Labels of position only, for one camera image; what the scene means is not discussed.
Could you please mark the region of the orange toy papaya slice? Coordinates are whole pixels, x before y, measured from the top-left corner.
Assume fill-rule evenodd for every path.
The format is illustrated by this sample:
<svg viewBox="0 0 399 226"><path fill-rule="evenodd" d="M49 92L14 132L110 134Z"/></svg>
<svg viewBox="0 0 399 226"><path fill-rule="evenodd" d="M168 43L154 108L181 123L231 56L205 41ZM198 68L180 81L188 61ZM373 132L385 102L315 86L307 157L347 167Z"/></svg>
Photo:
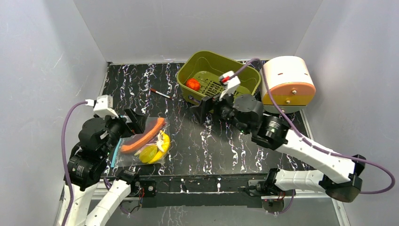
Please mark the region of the orange toy papaya slice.
<svg viewBox="0 0 399 226"><path fill-rule="evenodd" d="M165 124L165 118L149 117L146 121L145 132L143 134L134 135L131 139L125 140L124 144L120 147L120 152L128 154L140 150L159 133Z"/></svg>

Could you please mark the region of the clear zip top bag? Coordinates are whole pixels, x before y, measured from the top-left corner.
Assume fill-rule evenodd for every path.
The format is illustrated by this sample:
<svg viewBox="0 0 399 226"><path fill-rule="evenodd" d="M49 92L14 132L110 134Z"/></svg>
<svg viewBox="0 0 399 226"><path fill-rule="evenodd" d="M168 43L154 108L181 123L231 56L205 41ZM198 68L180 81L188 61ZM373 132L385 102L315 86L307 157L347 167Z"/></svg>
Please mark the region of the clear zip top bag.
<svg viewBox="0 0 399 226"><path fill-rule="evenodd" d="M149 117L143 134L120 139L112 155L111 167L164 164L170 147L168 119Z"/></svg>

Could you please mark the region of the olive green plastic basket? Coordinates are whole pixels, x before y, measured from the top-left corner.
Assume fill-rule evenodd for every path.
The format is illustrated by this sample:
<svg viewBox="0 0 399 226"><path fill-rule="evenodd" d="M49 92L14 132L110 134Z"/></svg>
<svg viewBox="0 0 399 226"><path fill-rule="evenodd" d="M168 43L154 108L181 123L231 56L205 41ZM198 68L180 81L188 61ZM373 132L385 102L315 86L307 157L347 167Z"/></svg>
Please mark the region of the olive green plastic basket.
<svg viewBox="0 0 399 226"><path fill-rule="evenodd" d="M244 64L210 51L199 51L193 54L177 73L177 82L182 90L186 102L198 105L205 96L212 97L223 91L219 76L228 71L237 71ZM262 79L260 73L248 66L237 76L240 85L234 92L238 97L243 94L255 95ZM194 91L185 84L190 78L195 78L201 83L201 89Z"/></svg>

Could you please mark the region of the yellow toy banana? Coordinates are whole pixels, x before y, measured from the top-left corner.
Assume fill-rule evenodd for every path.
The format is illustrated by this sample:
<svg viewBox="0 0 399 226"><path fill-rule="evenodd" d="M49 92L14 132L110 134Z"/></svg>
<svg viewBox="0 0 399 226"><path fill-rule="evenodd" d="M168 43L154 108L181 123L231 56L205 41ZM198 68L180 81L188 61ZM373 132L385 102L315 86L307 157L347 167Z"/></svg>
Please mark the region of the yellow toy banana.
<svg viewBox="0 0 399 226"><path fill-rule="evenodd" d="M148 162L148 164L156 163L164 158L164 156L168 153L170 148L170 137L164 131L160 130L159 134L157 135L157 152L155 156Z"/></svg>

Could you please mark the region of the yellow green toy pepper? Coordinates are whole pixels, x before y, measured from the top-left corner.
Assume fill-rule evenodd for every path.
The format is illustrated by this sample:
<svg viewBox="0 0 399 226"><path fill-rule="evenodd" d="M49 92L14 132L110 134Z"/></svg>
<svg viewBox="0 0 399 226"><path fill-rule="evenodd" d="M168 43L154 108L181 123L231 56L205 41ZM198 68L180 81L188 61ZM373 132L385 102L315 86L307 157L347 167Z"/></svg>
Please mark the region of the yellow green toy pepper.
<svg viewBox="0 0 399 226"><path fill-rule="evenodd" d="M156 145L146 146L139 154L139 159L142 163L148 163L151 161L158 152L158 147Z"/></svg>

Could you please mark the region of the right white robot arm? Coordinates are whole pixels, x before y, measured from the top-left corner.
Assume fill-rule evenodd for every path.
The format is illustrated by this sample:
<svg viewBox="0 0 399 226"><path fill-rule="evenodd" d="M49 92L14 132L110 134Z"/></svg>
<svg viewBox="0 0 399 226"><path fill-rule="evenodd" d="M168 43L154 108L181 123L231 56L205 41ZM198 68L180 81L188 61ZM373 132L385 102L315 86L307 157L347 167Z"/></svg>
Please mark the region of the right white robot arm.
<svg viewBox="0 0 399 226"><path fill-rule="evenodd" d="M199 122L206 119L208 112L213 112L242 133L251 134L252 142L258 146L290 155L314 168L308 171L270 169L264 182L247 188L250 194L278 195L289 190L310 190L323 192L341 202L352 202L361 192L359 174L363 164L337 157L333 151L316 150L282 119L265 115L262 103L252 95L204 97L198 105L190 107L190 111Z"/></svg>

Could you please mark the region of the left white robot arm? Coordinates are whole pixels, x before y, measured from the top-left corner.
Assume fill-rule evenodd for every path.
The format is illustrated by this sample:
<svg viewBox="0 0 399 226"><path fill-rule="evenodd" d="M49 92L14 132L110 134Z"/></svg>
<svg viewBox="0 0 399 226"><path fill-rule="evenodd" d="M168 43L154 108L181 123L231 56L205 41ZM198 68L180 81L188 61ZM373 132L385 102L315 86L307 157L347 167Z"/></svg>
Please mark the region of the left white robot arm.
<svg viewBox="0 0 399 226"><path fill-rule="evenodd" d="M124 198L140 192L139 175L123 170L98 205L88 211L111 150L121 138L144 133L147 116L130 108L124 112L118 115L109 109L103 117L98 113L85 121L70 158L63 156L65 185L58 226L103 226Z"/></svg>

